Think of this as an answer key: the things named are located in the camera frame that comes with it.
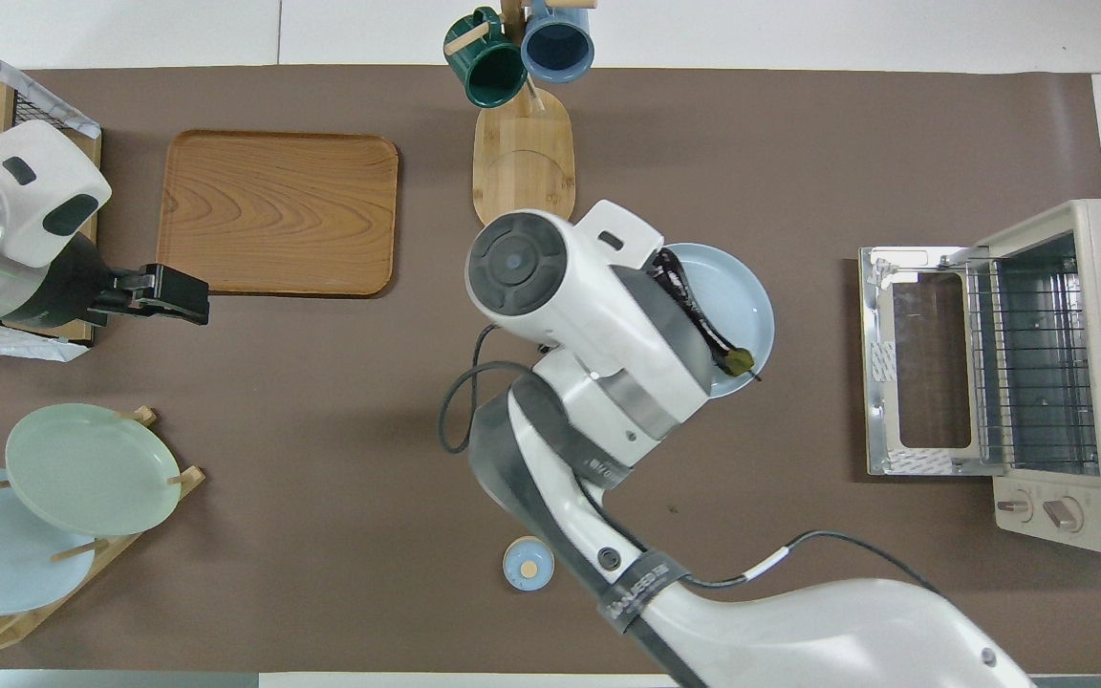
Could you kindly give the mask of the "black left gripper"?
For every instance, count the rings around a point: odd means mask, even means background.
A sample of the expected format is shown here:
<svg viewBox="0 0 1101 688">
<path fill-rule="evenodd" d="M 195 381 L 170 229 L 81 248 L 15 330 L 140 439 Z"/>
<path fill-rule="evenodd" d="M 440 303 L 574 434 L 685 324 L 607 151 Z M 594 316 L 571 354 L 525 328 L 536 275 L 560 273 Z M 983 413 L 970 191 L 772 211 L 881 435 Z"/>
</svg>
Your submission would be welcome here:
<svg viewBox="0 0 1101 688">
<path fill-rule="evenodd" d="M 70 243 L 50 263 L 39 290 L 19 308 L 19 323 L 39 330 L 69 323 L 105 327 L 110 314 L 116 314 L 165 316 L 205 326 L 208 323 L 208 283 L 165 265 L 154 269 L 156 284 L 149 306 L 131 309 L 128 305 L 134 301 L 135 293 L 117 288 L 117 279 L 140 277 L 141 269 L 106 266 L 92 241 L 84 234 L 74 234 Z"/>
</svg>

